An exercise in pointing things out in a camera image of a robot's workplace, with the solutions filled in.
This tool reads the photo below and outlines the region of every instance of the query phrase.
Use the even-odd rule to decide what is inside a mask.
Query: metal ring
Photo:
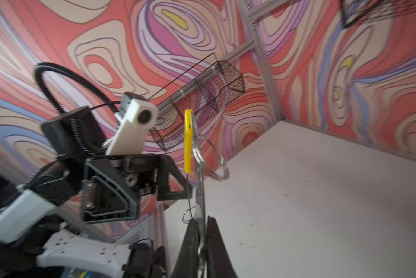
[[[199,134],[199,138],[203,138],[208,144],[211,145],[211,147],[216,152],[217,156],[220,159],[220,164],[223,168],[223,176],[217,174],[215,171],[213,171],[208,164],[206,163],[205,159],[202,156],[202,152],[200,150],[200,142],[197,142],[196,136],[192,138],[192,152],[194,153],[194,157],[196,161],[202,166],[202,169],[205,170],[206,174],[210,176],[211,178],[217,180],[217,181],[223,181],[229,178],[230,176],[230,170],[228,169],[228,165],[225,161],[225,158],[219,153],[219,151],[214,147],[214,144],[205,136]]]
[[[195,206],[194,207],[191,207],[191,208],[189,208],[189,209],[187,209],[186,211],[185,211],[185,213],[183,214],[183,217],[182,217],[182,222],[183,223],[185,223],[185,224],[188,224],[189,223],[189,221],[191,220],[191,219],[189,219],[189,220],[185,220],[185,215],[186,215],[186,213],[187,212],[189,212],[190,210],[192,210],[192,209],[194,209],[195,208]]]

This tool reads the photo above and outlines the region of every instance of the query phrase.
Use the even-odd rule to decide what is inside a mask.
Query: blue and yellow object
[[[192,110],[185,110],[185,173],[191,173]]]

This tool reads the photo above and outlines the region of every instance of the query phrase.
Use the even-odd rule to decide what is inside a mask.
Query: camera lens
[[[145,124],[149,122],[151,117],[152,117],[152,114],[149,110],[143,110],[142,112],[140,112],[140,115],[138,115],[138,122],[140,124]]]

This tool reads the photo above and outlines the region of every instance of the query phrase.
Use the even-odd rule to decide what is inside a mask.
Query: key ring
[[[206,174],[209,177],[215,179],[216,181],[223,181],[223,180],[226,180],[227,178],[229,178],[230,170],[228,169],[228,165],[225,161],[225,158],[219,153],[219,151],[216,149],[216,147],[214,147],[214,144],[208,138],[206,138],[204,135],[201,135],[201,134],[199,134],[199,138],[204,139],[208,144],[211,145],[211,147],[216,152],[217,156],[220,159],[220,164],[222,165],[223,176],[217,174],[215,171],[213,171],[208,166],[208,164],[206,163],[206,160],[203,158],[202,152],[200,150],[200,141],[197,142],[197,138],[196,138],[196,136],[194,136],[192,138],[192,152],[194,153],[194,157],[195,157],[196,161],[202,166],[202,169],[206,172]]]

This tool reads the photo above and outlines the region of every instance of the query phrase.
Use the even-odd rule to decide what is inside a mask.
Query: psychedelic wallpaper
[[[290,1],[258,28],[287,118],[416,156],[416,12],[343,29],[338,0]]]
[[[8,171],[28,177],[55,159],[40,124],[57,115],[33,78],[42,61],[61,64],[98,86],[111,100],[126,91],[151,97],[193,64],[214,52],[218,59],[244,41],[236,0],[0,0],[0,159]],[[275,120],[261,76],[248,53],[234,66],[247,92],[201,127],[226,159],[270,128]],[[65,109],[100,104],[91,92],[56,73],[47,86]],[[158,104],[188,82],[179,79],[151,101]],[[94,114],[107,137],[116,120],[107,108]],[[183,145],[168,154],[183,169]],[[144,148],[162,153],[150,138]],[[216,167],[215,153],[203,146]],[[173,190],[180,186],[172,181]],[[68,205],[78,210],[81,197]],[[142,199],[144,217],[155,196]],[[99,224],[114,237],[134,222]]]

